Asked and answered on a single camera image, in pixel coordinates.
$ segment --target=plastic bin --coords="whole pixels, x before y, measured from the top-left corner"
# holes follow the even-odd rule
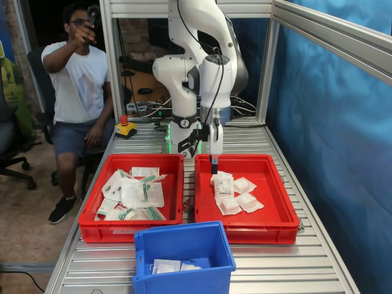
[[[135,294],[228,294],[235,262],[222,222],[151,228],[135,235],[135,249]],[[154,259],[202,269],[152,274]]]
[[[161,181],[165,206],[158,208],[166,220],[117,220],[94,221],[104,195],[102,187],[117,170],[126,172],[132,167],[159,167],[161,175],[167,177]],[[83,212],[79,217],[79,226],[86,242],[133,242],[134,234],[140,230],[162,225],[182,224],[184,190],[184,157],[179,154],[114,154],[108,156],[99,177],[91,191]]]
[[[195,158],[195,221],[222,221],[230,244],[293,244],[300,220],[287,195],[274,161],[269,155],[219,156],[218,169],[245,177],[257,188],[251,194],[264,204],[253,213],[242,211],[223,216],[214,199],[210,185],[209,155]]]

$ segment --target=man's arm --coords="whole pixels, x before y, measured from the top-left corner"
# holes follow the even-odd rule
[[[105,82],[102,89],[104,90],[106,102],[97,122],[86,135],[86,147],[93,147],[100,144],[105,123],[108,121],[114,110],[110,82]]]
[[[94,27],[88,22],[86,22],[85,25],[90,28]],[[66,45],[58,48],[56,51],[53,51],[43,58],[43,68],[45,68],[47,72],[54,74],[62,70],[67,65],[72,54],[80,46],[83,46],[87,42],[84,37],[96,43],[95,33],[86,26],[80,26],[77,29],[74,40],[68,42]]]

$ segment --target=slotted aluminum surface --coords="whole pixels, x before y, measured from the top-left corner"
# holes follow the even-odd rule
[[[255,119],[236,119],[235,124],[256,124]],[[153,125],[138,125],[138,134],[130,140],[115,139],[109,154],[160,153],[165,134]],[[269,154],[282,176],[294,208],[303,221],[292,246],[232,245],[236,271],[232,273],[230,294],[261,293],[359,293],[331,244],[328,235],[297,189],[285,160],[274,147],[265,128],[225,128],[224,153]],[[185,160],[184,201],[194,196],[194,161]],[[184,214],[184,223],[193,216]],[[132,243],[85,243],[77,220],[60,257],[46,294],[133,293],[135,250]]]

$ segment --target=blue plastic bin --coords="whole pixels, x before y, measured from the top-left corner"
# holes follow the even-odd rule
[[[150,228],[135,234],[135,249],[135,294],[228,294],[235,262],[222,222]],[[152,274],[154,259],[202,269]]]

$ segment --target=white t-shirt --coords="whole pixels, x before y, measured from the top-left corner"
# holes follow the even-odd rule
[[[54,43],[42,52],[41,59],[64,46]],[[65,68],[49,73],[56,91],[56,121],[85,123],[97,119],[104,108],[104,82],[110,81],[106,53],[93,46],[86,56],[74,53]]]

